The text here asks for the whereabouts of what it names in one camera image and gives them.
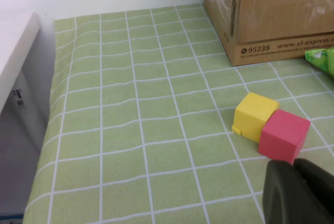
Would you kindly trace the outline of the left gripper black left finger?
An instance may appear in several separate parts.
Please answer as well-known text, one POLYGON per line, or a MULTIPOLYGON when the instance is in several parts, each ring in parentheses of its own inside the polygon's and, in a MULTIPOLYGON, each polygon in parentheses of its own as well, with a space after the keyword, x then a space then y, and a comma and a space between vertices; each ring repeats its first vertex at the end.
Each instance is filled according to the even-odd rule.
POLYGON ((271 160, 267 164, 263 190, 266 223, 304 223, 302 219, 301 178, 290 164, 271 160))

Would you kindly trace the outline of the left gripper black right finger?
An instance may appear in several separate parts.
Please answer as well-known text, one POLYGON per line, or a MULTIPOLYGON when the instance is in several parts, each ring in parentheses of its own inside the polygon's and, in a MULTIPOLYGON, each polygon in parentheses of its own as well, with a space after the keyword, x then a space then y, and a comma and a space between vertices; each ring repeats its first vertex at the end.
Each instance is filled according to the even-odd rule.
POLYGON ((301 178, 304 223, 333 223, 333 175, 309 160, 298 158, 294 168, 301 178))

